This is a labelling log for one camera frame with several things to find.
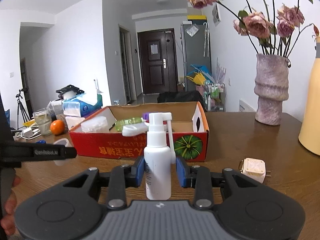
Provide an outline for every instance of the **floor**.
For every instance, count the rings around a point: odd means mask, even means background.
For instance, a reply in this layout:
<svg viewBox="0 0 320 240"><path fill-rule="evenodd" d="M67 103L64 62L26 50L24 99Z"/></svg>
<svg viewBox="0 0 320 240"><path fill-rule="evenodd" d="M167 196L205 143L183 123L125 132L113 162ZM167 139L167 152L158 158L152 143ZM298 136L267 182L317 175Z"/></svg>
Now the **floor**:
<svg viewBox="0 0 320 240"><path fill-rule="evenodd" d="M157 103L158 95L159 94L148 94L148 95L140 94L137 96L137 100L134 100L131 104L140 105L140 104L147 104L147 103Z"/></svg>

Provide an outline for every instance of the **pink textured vase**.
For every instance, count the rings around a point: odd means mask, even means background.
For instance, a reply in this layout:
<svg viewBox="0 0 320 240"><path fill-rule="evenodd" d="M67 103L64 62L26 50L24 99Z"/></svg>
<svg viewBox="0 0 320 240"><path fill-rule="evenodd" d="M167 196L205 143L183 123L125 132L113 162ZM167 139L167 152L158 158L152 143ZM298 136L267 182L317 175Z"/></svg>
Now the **pink textured vase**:
<svg viewBox="0 0 320 240"><path fill-rule="evenodd" d="M256 120L280 125L282 102L289 98L289 60L277 55L257 54L254 93L259 96Z"/></svg>

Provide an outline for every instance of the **refrigerator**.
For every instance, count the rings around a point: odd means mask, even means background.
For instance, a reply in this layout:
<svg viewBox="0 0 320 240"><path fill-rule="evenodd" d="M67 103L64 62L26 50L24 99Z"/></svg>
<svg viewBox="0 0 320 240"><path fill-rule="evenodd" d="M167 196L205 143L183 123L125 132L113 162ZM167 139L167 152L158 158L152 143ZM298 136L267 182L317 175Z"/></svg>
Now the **refrigerator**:
<svg viewBox="0 0 320 240"><path fill-rule="evenodd" d="M211 74L211 51L209 44L209 57L207 57L207 50L204 52L204 30L203 24L197 24L199 31L191 37L186 30L191 27L190 24L181 24L181 37L182 37L182 52L183 52L183 63L184 63L184 81L185 90L192 91L196 89L195 84L186 78L187 74L194 70L191 65L204 65L207 67Z"/></svg>

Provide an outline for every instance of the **wooden table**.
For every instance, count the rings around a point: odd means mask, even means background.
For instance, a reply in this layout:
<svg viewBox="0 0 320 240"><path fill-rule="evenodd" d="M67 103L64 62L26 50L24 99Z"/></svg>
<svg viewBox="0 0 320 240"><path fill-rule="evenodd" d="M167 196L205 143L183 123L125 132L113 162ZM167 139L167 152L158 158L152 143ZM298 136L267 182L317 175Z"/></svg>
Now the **wooden table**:
<svg viewBox="0 0 320 240"><path fill-rule="evenodd" d="M301 122L283 114L281 125L271 127L254 120L254 113L207 113L210 127L207 159L199 165L220 172L223 168L237 169L246 157L262 159L272 177L265 184L294 198L306 212L306 223L300 240L318 239L320 235L320 157L308 152L299 142ZM48 143L60 137L46 137ZM110 171L114 166L131 160L111 160L77 156L64 166L53 162L24 163L17 174L22 177L21 185L15 188L18 202L39 193L89 167ZM142 187L128 188L128 203L132 199L145 199ZM220 191L213 189L215 202L221 202ZM103 191L100 201L105 198ZM172 169L172 199L193 198L193 189L180 188Z"/></svg>

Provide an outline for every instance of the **tripod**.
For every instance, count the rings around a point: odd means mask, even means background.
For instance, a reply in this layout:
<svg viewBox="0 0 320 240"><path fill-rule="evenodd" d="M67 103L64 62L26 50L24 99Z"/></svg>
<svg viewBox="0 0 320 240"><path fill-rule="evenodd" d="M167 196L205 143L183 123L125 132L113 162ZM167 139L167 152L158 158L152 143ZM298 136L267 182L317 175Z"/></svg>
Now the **tripod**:
<svg viewBox="0 0 320 240"><path fill-rule="evenodd" d="M17 109L17 129L19 129L19 109L21 111L22 114L22 118L23 118L23 122L27 122L30 121L30 117L28 116L22 102L20 101L20 98L23 98L21 95L21 92L23 91L23 89L19 89L19 93L16 95L17 98L17 103L18 103L18 109Z"/></svg>

